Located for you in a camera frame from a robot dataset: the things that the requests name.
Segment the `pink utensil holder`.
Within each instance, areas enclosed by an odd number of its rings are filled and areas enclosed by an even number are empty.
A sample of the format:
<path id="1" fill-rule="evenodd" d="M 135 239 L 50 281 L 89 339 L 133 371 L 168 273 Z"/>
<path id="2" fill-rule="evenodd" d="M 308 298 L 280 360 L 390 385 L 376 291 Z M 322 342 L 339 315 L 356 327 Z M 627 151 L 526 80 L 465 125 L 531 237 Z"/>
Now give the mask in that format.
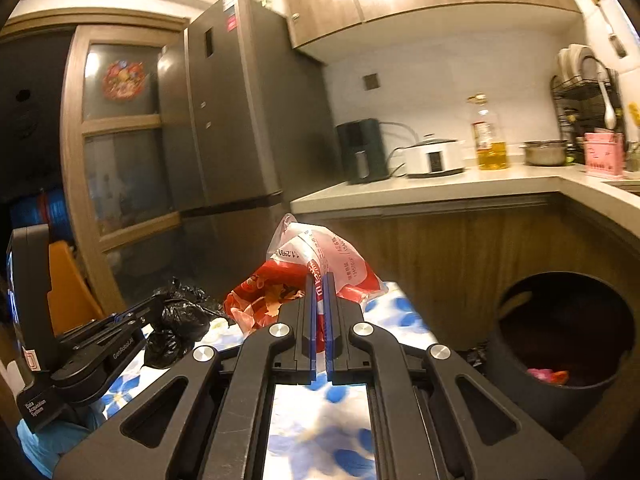
<path id="1" fill-rule="evenodd" d="M 624 169 L 624 136 L 610 130 L 585 135 L 586 171 L 593 176 L 620 177 Z"/>

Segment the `pink plastic bag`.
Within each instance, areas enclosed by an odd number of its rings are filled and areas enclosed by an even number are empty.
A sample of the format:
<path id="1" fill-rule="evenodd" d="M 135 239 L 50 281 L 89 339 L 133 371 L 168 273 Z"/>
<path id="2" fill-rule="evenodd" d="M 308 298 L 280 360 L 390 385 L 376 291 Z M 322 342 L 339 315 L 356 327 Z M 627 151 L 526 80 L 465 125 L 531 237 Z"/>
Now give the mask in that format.
<path id="1" fill-rule="evenodd" d="M 570 374 L 567 370 L 550 370 L 550 368 L 529 368 L 527 373 L 549 385 L 564 386 Z"/>

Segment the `wooden framed glass door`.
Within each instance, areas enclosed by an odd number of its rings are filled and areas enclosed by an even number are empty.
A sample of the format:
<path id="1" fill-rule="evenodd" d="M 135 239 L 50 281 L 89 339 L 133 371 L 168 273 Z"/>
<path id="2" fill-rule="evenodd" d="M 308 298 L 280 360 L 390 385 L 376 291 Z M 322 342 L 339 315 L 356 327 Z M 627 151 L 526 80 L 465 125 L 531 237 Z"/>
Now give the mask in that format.
<path id="1" fill-rule="evenodd" d="M 67 210 L 90 287 L 107 314 L 149 296 L 178 271 L 183 251 L 160 120 L 163 47 L 178 30 L 80 25 L 66 61 L 61 157 Z M 143 62 L 133 100 L 104 98 L 102 78 L 118 60 Z"/>

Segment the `black plastic bag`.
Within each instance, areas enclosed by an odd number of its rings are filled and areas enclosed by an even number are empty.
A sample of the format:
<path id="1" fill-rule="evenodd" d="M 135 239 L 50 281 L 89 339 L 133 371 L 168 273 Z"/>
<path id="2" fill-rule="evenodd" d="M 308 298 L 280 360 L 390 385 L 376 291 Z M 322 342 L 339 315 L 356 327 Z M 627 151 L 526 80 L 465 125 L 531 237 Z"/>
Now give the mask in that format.
<path id="1" fill-rule="evenodd" d="M 146 338 L 144 365 L 164 370 L 181 360 L 209 331 L 210 323 L 235 322 L 220 302 L 196 286 L 172 278 L 153 292 L 149 321 L 152 332 Z"/>

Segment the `wall power socket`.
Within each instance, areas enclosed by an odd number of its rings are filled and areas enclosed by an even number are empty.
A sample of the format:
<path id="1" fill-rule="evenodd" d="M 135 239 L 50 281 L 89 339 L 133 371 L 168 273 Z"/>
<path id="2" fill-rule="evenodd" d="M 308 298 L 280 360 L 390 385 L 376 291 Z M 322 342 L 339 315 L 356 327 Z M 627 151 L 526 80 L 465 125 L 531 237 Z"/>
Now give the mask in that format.
<path id="1" fill-rule="evenodd" d="M 364 75 L 362 77 L 362 81 L 364 84 L 364 88 L 367 91 L 380 88 L 380 78 L 378 78 L 378 73 Z"/>

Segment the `black air fryer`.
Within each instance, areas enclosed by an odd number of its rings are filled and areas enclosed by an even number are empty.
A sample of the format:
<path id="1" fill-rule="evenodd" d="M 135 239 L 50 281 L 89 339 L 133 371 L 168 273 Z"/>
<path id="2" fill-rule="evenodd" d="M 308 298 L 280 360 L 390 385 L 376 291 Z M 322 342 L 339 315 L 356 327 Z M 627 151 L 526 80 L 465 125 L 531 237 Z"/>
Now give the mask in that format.
<path id="1" fill-rule="evenodd" d="M 341 162 L 348 184 L 386 180 L 388 172 L 380 122 L 374 118 L 336 127 Z"/>

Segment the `small red white snack bag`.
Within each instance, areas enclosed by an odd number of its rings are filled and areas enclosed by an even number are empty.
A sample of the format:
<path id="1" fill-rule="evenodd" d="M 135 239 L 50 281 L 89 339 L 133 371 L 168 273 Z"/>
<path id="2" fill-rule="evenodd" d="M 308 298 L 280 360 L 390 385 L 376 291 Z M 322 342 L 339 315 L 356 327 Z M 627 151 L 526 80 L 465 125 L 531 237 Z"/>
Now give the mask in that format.
<path id="1" fill-rule="evenodd" d="M 337 296 L 364 306 L 387 292 L 370 264 L 347 240 L 325 226 L 300 223 L 286 214 L 274 232 L 266 261 L 228 293 L 224 312 L 243 334 L 277 321 L 282 304 L 311 293 L 323 300 L 322 278 L 334 276 Z"/>

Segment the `orange chair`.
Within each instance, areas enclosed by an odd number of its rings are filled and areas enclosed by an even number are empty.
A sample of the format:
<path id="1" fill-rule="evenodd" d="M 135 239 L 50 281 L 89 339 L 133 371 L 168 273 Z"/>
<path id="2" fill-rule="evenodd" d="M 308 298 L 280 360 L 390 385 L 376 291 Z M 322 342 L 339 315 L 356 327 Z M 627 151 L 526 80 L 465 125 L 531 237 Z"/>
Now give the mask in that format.
<path id="1" fill-rule="evenodd" d="M 55 336 L 104 318 L 64 240 L 49 245 L 49 270 L 51 290 L 47 298 Z"/>

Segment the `white rice cooker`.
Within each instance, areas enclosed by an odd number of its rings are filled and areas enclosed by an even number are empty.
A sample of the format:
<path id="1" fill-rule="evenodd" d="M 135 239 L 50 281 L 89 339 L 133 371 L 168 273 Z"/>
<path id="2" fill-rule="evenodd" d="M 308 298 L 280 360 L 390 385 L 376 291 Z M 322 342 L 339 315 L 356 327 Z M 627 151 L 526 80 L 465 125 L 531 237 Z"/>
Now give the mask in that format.
<path id="1" fill-rule="evenodd" d="M 462 144 L 454 139 L 429 138 L 404 149 L 408 178 L 447 177 L 465 170 Z"/>

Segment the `dark grey refrigerator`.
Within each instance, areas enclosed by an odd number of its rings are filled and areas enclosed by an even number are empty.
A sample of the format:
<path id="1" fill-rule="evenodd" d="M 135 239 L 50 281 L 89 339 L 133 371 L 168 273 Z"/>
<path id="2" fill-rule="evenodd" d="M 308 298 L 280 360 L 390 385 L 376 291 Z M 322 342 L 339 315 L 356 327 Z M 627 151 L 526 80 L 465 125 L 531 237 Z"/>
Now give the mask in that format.
<path id="1" fill-rule="evenodd" d="M 164 47 L 158 97 L 186 261 L 222 298 L 265 261 L 294 200 L 341 180 L 322 67 L 280 14 L 218 0 Z"/>

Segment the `cooking oil bottle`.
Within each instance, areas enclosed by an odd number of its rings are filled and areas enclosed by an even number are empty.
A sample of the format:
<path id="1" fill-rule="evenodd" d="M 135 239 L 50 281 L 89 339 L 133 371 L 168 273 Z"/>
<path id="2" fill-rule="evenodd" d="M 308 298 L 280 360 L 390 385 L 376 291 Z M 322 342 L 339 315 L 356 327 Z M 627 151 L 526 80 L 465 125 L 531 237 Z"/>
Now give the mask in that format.
<path id="1" fill-rule="evenodd" d="M 471 127 L 478 168 L 503 170 L 509 167 L 506 139 L 499 127 L 495 110 L 489 106 L 485 93 L 468 97 Z"/>

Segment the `wooden lower cabinet counter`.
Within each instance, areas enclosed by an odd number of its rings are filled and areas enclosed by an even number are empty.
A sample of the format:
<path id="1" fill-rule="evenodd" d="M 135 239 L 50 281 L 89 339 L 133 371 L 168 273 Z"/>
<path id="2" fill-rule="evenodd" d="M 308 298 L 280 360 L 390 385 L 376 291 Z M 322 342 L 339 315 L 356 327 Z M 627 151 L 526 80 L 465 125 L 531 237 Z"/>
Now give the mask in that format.
<path id="1" fill-rule="evenodd" d="M 585 273 L 639 303 L 639 187 L 576 167 L 338 184 L 294 200 L 297 220 L 351 242 L 397 283 L 436 338 L 484 340 L 502 293 L 546 271 Z"/>

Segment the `black dish rack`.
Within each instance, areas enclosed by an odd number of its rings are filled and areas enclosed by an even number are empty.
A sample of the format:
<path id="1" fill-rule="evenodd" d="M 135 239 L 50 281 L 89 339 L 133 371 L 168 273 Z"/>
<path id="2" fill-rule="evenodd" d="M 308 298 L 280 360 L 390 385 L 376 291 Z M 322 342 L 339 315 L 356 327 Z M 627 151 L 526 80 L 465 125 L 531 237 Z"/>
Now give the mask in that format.
<path id="1" fill-rule="evenodd" d="M 597 128 L 606 129 L 604 103 L 598 84 L 601 77 L 614 107 L 617 124 L 613 131 L 626 137 L 626 125 L 620 97 L 620 78 L 600 61 L 585 44 L 570 44 L 556 56 L 556 73 L 550 92 L 560 138 L 568 143 L 568 157 L 585 165 L 585 135 Z"/>

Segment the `floral blue white tablecloth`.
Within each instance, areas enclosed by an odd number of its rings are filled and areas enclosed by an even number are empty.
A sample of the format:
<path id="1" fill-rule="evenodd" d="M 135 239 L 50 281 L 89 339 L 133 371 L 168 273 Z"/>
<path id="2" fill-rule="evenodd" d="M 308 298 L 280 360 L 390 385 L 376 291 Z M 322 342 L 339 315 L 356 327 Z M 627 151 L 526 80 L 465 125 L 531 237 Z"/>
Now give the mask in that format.
<path id="1" fill-rule="evenodd" d="M 420 350 L 436 342 L 395 282 L 364 305 L 364 319 Z M 308 386 L 279 386 L 272 404 L 265 479 L 374 479 L 366 387 L 336 386 L 323 367 Z"/>

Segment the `white ladle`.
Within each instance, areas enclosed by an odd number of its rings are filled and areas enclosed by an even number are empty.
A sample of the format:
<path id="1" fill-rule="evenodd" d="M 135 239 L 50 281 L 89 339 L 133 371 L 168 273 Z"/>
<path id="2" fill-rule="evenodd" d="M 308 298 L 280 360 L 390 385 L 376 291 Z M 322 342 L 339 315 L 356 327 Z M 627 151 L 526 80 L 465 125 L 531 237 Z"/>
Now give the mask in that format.
<path id="1" fill-rule="evenodd" d="M 616 113 L 610 97 L 608 96 L 608 90 L 606 90 L 605 82 L 601 77 L 598 77 L 598 84 L 602 94 L 602 100 L 604 103 L 604 123 L 605 128 L 608 130 L 614 130 L 617 124 Z"/>

